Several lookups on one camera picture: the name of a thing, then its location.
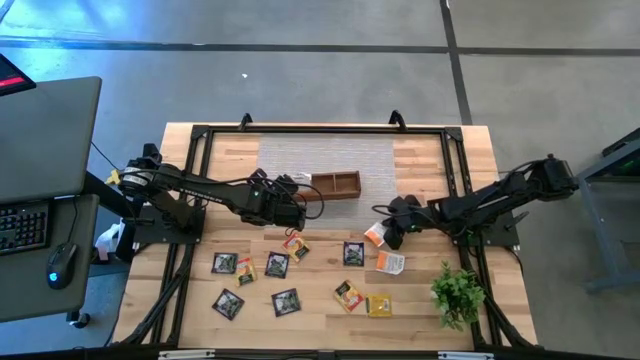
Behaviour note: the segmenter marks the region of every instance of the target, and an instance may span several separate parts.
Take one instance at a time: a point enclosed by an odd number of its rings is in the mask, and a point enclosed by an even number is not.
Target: computer mouse
[[[76,250],[76,244],[64,243],[51,252],[47,261],[47,283],[50,288],[60,290],[69,285],[73,279]]]

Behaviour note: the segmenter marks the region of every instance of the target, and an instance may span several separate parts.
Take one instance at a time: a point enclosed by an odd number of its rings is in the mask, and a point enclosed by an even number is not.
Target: potted plant
[[[453,272],[449,263],[442,262],[442,275],[434,280],[431,296],[442,312],[440,324],[462,331],[462,324],[478,321],[478,307],[484,301],[484,289],[475,275],[464,269]]]

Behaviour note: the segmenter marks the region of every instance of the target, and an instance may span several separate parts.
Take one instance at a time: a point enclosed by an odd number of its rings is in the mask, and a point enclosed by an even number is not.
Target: brown wooden tray
[[[311,185],[322,193],[324,200],[355,199],[360,197],[360,172],[346,171],[336,173],[311,174]],[[297,201],[320,201],[318,193],[309,188],[300,187],[294,194]]]

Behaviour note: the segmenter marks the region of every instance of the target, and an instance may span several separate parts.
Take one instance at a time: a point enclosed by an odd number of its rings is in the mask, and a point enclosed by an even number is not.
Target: gray cloth mat
[[[366,231],[384,216],[371,206],[389,204],[398,195],[393,160],[393,135],[362,134],[263,134],[258,167],[270,178],[280,174],[360,171],[362,192],[358,199],[326,201],[308,229]],[[310,202],[314,216],[320,202]]]

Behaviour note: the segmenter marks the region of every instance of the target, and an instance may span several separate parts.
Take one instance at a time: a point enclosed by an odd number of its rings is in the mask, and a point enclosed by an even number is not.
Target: black metal frame
[[[286,126],[286,125],[267,125],[261,124],[258,126],[250,125],[253,123],[251,115],[245,114],[242,121],[239,125],[194,125],[191,131],[191,139],[189,143],[189,151],[187,153],[187,161],[185,164],[185,170],[187,172],[193,171],[194,160],[196,156],[196,148],[198,142],[201,139],[204,139],[204,153],[202,156],[202,163],[200,166],[200,175],[206,176],[209,170],[209,160],[211,156],[211,150],[213,148],[213,140],[216,133],[338,133],[338,134],[421,134],[421,135],[434,135],[440,138],[440,145],[442,148],[442,157],[444,161],[445,167],[445,178],[447,182],[447,188],[449,190],[450,196],[458,196],[457,193],[457,184],[455,179],[455,174],[453,170],[453,161],[451,152],[449,149],[450,141],[454,141],[456,147],[456,154],[458,160],[460,162],[460,172],[462,176],[462,188],[465,193],[469,193],[472,190],[471,185],[471,175],[469,173],[469,167],[467,163],[466,153],[464,149],[464,139],[462,136],[462,129],[460,127],[439,127],[439,126],[420,126],[420,127],[408,127],[403,119],[402,115],[394,110],[391,113],[389,124],[397,125],[397,126],[331,126],[331,125],[322,125],[322,126]],[[469,258],[469,254],[467,248],[463,246],[463,241],[457,241],[459,244],[459,256],[462,266],[467,270],[473,270],[471,265],[471,260]],[[177,244],[169,245],[169,252],[167,253],[167,260],[165,263],[164,274],[161,283],[160,296],[166,297],[166,291],[168,288],[168,284],[172,281],[172,274],[175,266],[177,250]],[[187,264],[188,271],[191,269],[191,262],[193,260],[194,247],[195,245],[187,245],[187,250],[185,251],[185,255],[182,259],[183,263]],[[484,248],[482,244],[476,246],[476,253],[478,258],[478,275],[479,281],[485,287],[487,292],[492,295],[491,292],[491,283],[489,279],[489,270],[487,268],[487,262],[484,254]],[[184,313],[184,306],[186,300],[186,292],[188,289],[189,276],[185,276],[182,279],[180,289],[178,292],[178,299],[176,301],[176,306],[174,309],[174,318],[171,326],[171,330],[169,336],[167,338],[167,343],[171,345],[178,345],[178,340],[180,338],[180,328],[182,325],[182,315]],[[160,309],[161,315],[158,320],[153,325],[153,331],[151,335],[151,343],[160,343],[161,342],[161,334],[163,330],[164,324],[164,307],[166,303],[159,304],[162,308]],[[497,319],[494,318],[494,314],[489,311],[487,308],[487,315],[489,319],[489,327],[491,332],[491,343],[496,345],[502,345],[502,340],[500,336],[500,331],[497,325]],[[482,337],[482,333],[480,330],[480,326],[478,323],[472,324],[471,333],[473,337],[474,347],[478,347],[480,345],[485,344],[484,338]],[[423,351],[420,352],[403,352],[405,355],[425,355],[426,353]],[[364,352],[350,352],[352,355],[363,355]]]

